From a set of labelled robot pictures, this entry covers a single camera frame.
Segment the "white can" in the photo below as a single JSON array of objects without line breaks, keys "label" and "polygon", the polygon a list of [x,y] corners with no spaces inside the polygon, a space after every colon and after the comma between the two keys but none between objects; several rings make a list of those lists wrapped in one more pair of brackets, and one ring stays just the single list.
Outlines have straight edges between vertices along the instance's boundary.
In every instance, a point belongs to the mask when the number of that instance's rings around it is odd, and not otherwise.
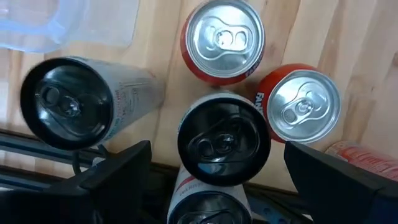
[{"label": "white can", "polygon": [[167,214],[168,224],[251,223],[250,207],[243,186],[206,184],[181,166]]},{"label": "white can", "polygon": [[81,57],[36,65],[21,88],[32,132],[65,150],[101,144],[160,106],[164,83],[148,71]]}]

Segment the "wood grain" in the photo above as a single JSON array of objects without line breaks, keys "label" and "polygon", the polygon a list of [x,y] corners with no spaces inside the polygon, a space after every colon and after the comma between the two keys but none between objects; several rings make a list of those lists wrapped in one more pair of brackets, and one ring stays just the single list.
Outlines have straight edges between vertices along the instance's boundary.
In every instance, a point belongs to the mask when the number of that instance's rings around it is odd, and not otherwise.
[{"label": "wood grain", "polygon": [[[191,74],[180,52],[187,16],[204,0],[141,1],[130,47],[74,42],[49,54],[0,49],[0,126],[30,133],[19,109],[19,88],[31,66],[45,58],[79,55],[146,68],[166,83],[161,109],[115,136],[107,146],[121,151],[141,139],[152,142],[153,161],[178,166],[177,127],[188,107],[216,91]],[[259,80],[284,63],[318,67],[336,83],[342,112],[336,128],[311,144],[324,151],[352,139],[398,158],[398,15],[396,0],[248,0],[266,28],[264,58],[253,75],[227,86],[253,98]],[[295,190],[283,160],[284,145],[272,142],[269,160],[252,182]],[[43,159],[0,152],[8,166],[73,175],[72,168]]]}]

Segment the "clear plastic lid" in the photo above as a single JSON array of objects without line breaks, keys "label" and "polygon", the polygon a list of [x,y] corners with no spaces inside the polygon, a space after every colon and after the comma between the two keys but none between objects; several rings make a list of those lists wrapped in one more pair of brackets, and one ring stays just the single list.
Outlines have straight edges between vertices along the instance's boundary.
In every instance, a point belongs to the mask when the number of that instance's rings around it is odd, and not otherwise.
[{"label": "clear plastic lid", "polygon": [[139,0],[0,0],[0,47],[50,52],[71,40],[127,47]]}]

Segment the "cable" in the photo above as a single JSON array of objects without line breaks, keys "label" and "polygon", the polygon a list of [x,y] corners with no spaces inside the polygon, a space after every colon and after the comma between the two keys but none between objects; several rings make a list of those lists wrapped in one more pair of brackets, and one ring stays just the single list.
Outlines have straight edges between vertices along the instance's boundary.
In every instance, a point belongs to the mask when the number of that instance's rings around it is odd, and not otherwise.
[{"label": "cable", "polygon": [[81,173],[79,151],[74,151],[72,154],[72,168],[75,175]]},{"label": "cable", "polygon": [[100,153],[102,153],[102,155],[104,155],[105,159],[111,156],[111,154],[108,152],[108,150],[106,150],[105,146],[102,144],[98,146],[98,150]]}]

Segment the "can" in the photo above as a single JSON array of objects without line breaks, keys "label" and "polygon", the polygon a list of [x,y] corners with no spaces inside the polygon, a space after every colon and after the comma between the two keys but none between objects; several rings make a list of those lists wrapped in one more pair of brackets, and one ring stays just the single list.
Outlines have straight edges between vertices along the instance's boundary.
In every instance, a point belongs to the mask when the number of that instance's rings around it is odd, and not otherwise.
[{"label": "can", "polygon": [[59,149],[77,150],[111,139],[163,99],[164,84],[145,70],[60,57],[28,72],[20,104],[38,138]]},{"label": "can", "polygon": [[283,65],[263,78],[254,101],[271,127],[272,138],[282,143],[306,144],[323,138],[341,111],[333,81],[301,63]]},{"label": "can", "polygon": [[167,213],[168,224],[252,223],[243,186],[206,184],[181,166]]},{"label": "can", "polygon": [[183,165],[197,179],[232,186],[254,177],[271,149],[266,121],[253,103],[231,92],[197,100],[177,134]]},{"label": "can", "polygon": [[340,141],[331,145],[326,154],[374,174],[398,181],[398,160],[353,141]]},{"label": "can", "polygon": [[187,67],[213,85],[240,82],[259,66],[266,35],[258,13],[245,1],[213,0],[186,20],[180,47]]}]

